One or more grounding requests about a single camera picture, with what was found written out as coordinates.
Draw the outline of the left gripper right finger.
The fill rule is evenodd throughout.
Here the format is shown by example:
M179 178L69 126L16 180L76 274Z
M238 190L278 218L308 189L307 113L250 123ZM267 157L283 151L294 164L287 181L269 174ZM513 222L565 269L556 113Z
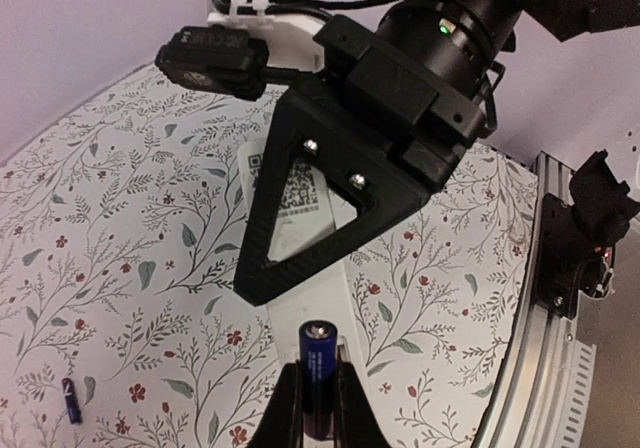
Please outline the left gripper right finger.
M339 361L334 390L334 446L389 448L354 366Z

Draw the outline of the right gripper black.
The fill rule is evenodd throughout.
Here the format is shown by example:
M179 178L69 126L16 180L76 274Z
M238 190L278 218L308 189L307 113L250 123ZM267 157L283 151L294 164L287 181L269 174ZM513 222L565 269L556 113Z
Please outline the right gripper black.
M496 127L488 78L519 0L402 0L375 30L343 15L294 85L294 156L351 198L427 198Z

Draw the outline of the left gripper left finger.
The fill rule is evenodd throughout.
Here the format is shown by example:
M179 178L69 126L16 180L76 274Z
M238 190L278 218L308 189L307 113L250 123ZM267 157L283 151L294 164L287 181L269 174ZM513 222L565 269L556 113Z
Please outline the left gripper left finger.
M302 448L303 381L299 363L283 366L249 448Z

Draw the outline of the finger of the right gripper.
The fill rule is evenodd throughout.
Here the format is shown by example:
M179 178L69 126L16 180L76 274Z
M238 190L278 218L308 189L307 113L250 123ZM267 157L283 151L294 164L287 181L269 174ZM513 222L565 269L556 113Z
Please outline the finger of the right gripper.
M249 218L234 290L264 305L422 208L425 189L391 144L333 99L287 92L264 148L246 148Z

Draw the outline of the white remote control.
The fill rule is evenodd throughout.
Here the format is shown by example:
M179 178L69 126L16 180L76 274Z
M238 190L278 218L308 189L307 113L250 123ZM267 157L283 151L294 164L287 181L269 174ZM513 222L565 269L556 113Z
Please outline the white remote control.
M298 207L291 206L279 213L275 228L276 240L268 255L271 260L288 260L335 230L325 177L316 168L304 162L296 162L288 175L287 185L294 188L303 179L310 182L309 188L304 192L312 201ZM330 265L281 294L275 293L273 289L269 289L267 294L269 299L264 305L272 324L282 368L287 363L299 363L300 326L313 320L328 321L337 328L337 363L344 361L354 366L368 398L370 387L343 262ZM303 424L303 447L335 447L334 404L331 428L330 437L318 441L305 434Z

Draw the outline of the blue battery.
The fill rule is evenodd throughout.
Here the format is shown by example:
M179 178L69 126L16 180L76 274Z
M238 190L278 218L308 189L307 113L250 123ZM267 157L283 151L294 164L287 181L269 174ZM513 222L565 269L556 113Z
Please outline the blue battery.
M76 394L75 384L68 377L63 378L61 380L61 384L69 422L72 425L80 425L82 423L82 413Z
M337 366L337 328L324 320L299 328L302 414L305 434L318 441L331 435Z

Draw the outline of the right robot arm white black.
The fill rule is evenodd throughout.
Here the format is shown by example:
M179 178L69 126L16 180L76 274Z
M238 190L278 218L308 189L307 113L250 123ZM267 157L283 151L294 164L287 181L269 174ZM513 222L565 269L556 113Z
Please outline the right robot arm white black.
M278 100L234 276L260 306L423 208L464 154L496 128L488 77L531 15L556 39L632 27L639 0L402 0L369 30L342 15L314 35L316 74ZM309 163L357 216L282 261L269 257L297 161Z

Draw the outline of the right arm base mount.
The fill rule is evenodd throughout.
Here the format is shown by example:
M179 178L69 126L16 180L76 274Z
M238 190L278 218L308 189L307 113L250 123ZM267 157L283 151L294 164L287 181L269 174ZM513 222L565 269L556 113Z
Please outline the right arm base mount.
M639 214L639 203L615 178L607 157L596 151L572 174L571 204L552 193L542 198L533 302L560 318L575 318L580 293L606 290L613 276L606 262Z

